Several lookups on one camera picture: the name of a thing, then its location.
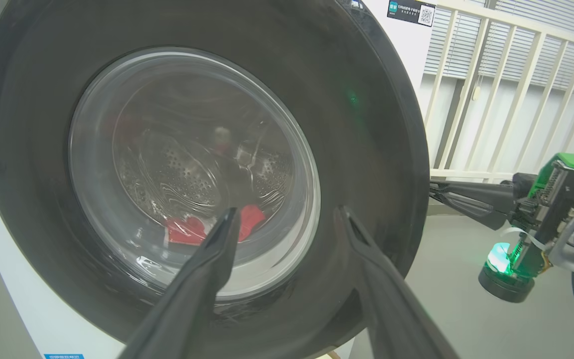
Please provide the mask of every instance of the red cloth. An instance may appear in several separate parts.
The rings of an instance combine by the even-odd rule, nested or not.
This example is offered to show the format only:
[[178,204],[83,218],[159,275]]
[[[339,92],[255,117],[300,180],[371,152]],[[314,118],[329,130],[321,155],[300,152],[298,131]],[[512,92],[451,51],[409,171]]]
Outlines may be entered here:
[[[248,204],[241,209],[241,230],[239,231],[239,243],[249,237],[254,227],[265,220],[265,214],[255,204]],[[200,245],[205,239],[205,225],[195,216],[189,216],[187,220],[180,218],[168,218],[165,221],[168,229],[170,243],[183,243]]]

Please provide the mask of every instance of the green plastic part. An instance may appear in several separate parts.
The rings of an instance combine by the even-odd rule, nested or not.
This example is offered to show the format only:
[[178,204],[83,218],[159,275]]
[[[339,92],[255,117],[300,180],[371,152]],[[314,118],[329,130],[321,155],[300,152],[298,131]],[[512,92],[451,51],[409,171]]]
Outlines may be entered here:
[[551,177],[551,173],[553,172],[553,162],[557,160],[564,162],[564,164],[570,168],[574,168],[574,153],[558,153],[554,155],[553,158],[546,163],[546,166],[540,170],[533,187],[531,187],[531,191],[528,193],[529,197],[532,198],[536,191],[546,187],[546,184],[549,182],[549,177]]

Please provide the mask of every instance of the white washing machine body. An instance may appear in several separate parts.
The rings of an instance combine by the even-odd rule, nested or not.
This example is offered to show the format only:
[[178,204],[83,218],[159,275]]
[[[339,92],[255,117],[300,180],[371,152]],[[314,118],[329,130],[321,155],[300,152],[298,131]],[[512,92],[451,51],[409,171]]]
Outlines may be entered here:
[[[431,28],[387,18],[387,0],[365,0],[396,47],[412,84],[419,91]],[[42,355],[116,357],[123,343],[83,318],[44,282],[20,251],[0,217],[0,274],[32,340]]]

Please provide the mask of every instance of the washing machine door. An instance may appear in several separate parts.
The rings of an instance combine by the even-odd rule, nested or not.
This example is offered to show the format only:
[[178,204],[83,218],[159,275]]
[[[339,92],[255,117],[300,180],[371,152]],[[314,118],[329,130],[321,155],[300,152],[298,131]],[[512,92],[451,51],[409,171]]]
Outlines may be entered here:
[[45,282],[120,341],[235,206],[208,357],[340,345],[362,314],[333,209],[351,207],[406,274],[428,187],[412,85],[359,1],[0,12],[0,215]]

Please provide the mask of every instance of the black sticker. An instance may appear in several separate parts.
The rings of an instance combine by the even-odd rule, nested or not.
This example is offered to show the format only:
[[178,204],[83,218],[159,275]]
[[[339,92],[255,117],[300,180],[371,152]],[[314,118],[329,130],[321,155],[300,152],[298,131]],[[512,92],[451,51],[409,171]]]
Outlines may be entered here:
[[389,2],[387,17],[431,27],[433,16],[435,16],[435,5],[426,2],[416,0],[391,0]]

